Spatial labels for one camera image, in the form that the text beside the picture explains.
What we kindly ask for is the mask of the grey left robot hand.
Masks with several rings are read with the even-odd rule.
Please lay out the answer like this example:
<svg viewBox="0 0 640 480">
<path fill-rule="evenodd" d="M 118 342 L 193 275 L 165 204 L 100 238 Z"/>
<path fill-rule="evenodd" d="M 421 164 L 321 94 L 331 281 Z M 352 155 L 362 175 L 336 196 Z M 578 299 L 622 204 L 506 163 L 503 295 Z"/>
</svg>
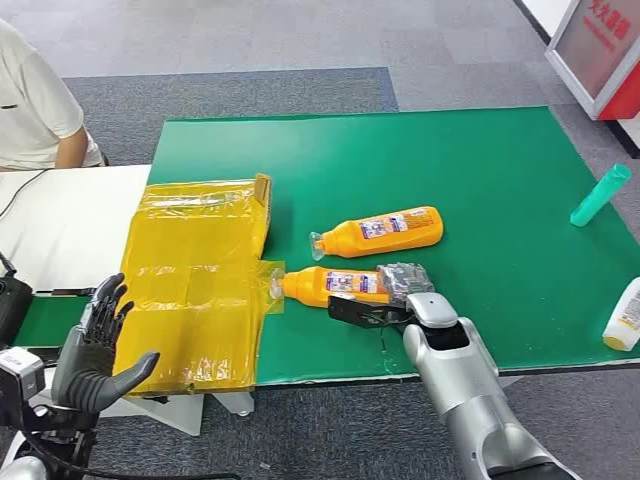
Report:
<svg viewBox="0 0 640 480">
<path fill-rule="evenodd" d="M 113 373 L 117 341 L 134 303 L 121 305 L 127 292 L 125 275 L 112 275 L 85 306 L 68 334 L 58 359 L 51 398 L 60 407 L 98 414 L 149 378 L 160 354 L 149 351 L 134 365 Z"/>
</svg>

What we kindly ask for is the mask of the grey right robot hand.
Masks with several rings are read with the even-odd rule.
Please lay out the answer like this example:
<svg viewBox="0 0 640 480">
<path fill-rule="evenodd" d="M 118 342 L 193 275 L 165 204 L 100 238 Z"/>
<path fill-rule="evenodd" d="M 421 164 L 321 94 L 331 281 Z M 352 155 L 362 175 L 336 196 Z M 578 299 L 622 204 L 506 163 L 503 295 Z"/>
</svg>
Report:
<svg viewBox="0 0 640 480">
<path fill-rule="evenodd" d="M 378 265 L 377 272 L 387 293 L 389 303 L 392 306 L 404 307 L 411 294 L 435 291 L 426 271 L 420 264 L 398 262 Z"/>
</svg>

